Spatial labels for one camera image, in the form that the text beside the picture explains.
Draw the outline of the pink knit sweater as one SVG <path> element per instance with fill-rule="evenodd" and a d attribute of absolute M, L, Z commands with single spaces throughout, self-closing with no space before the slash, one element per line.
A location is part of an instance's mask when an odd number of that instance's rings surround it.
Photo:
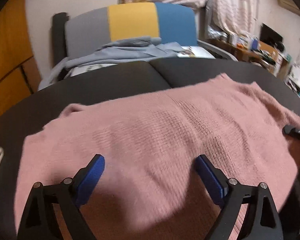
<path fill-rule="evenodd" d="M 97 239 L 203 239 L 218 216 L 193 168 L 204 154 L 245 185 L 266 183 L 285 203 L 300 167 L 300 141 L 282 133 L 300 117 L 258 84 L 225 74 L 194 86 L 92 106 L 71 104 L 26 137 L 15 222 L 32 185 L 61 182 L 96 154 L 106 167 L 81 209 Z"/>

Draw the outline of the wooden desk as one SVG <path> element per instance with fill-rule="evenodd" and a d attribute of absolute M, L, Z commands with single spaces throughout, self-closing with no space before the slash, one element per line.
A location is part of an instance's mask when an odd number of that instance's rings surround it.
<path fill-rule="evenodd" d="M 272 52 L 275 55 L 274 57 L 272 57 L 272 59 L 275 61 L 275 63 L 270 64 L 269 61 L 266 61 L 265 57 L 257 51 L 237 48 L 236 46 L 233 46 L 232 44 L 229 44 L 225 41 L 208 40 L 208 42 L 234 55 L 234 57 L 238 59 L 238 61 L 250 62 L 256 65 L 260 65 L 281 80 L 284 80 L 290 71 L 290 63 L 274 48 L 272 49 Z"/>

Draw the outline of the black monitor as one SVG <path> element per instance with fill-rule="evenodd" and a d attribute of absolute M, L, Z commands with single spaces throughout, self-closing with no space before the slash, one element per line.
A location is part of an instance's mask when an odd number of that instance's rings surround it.
<path fill-rule="evenodd" d="M 275 46 L 276 44 L 279 44 L 283 41 L 283 37 L 263 23 L 260 29 L 259 40 L 270 46 Z"/>

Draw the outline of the black rolled mat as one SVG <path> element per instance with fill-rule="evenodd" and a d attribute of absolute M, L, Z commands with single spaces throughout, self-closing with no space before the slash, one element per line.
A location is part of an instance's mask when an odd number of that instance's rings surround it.
<path fill-rule="evenodd" d="M 66 40 L 65 40 L 65 24 L 69 20 L 66 12 L 54 14 L 51 26 L 51 44 L 53 64 L 57 65 L 67 56 Z"/>

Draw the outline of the white printed cushion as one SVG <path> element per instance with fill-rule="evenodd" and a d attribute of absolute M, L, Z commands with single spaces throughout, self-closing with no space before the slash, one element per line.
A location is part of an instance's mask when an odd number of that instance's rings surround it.
<path fill-rule="evenodd" d="M 91 70 L 110 67 L 119 63 L 136 61 L 149 62 L 165 58 L 202 58 L 214 59 L 215 57 L 200 46 L 180 46 L 176 42 L 149 45 L 146 47 L 107 47 L 88 56 L 73 59 L 65 64 L 70 76 L 77 76 Z"/>

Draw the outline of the light blue grey hoodie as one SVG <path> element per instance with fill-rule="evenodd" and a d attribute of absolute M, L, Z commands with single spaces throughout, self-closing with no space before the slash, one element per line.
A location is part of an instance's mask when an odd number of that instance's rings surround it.
<path fill-rule="evenodd" d="M 184 49 L 177 42 L 163 44 L 159 37 L 142 36 L 105 44 L 87 56 L 67 61 L 65 67 L 70 69 L 90 64 L 151 61 L 159 58 L 176 57 L 183 51 Z"/>

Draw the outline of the grey yellow blue chair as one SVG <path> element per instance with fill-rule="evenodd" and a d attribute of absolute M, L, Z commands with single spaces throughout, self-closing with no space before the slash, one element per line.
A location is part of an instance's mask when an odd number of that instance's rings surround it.
<path fill-rule="evenodd" d="M 214 57 L 235 60 L 230 53 L 197 38 L 194 11 L 170 3 L 116 4 L 85 12 L 65 24 L 67 56 L 53 67 L 39 85 L 42 90 L 70 76 L 65 63 L 87 56 L 98 48 L 129 38 L 159 37 L 162 43 L 177 42 L 181 46 L 200 46 Z"/>

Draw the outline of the wall air conditioner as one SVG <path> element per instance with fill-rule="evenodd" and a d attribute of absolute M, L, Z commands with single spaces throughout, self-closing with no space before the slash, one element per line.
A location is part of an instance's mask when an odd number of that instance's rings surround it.
<path fill-rule="evenodd" d="M 298 16 L 300 16 L 300 9 L 299 7 L 293 2 L 293 1 L 290 1 L 290 0 L 277 0 L 278 2 L 278 5 Z"/>

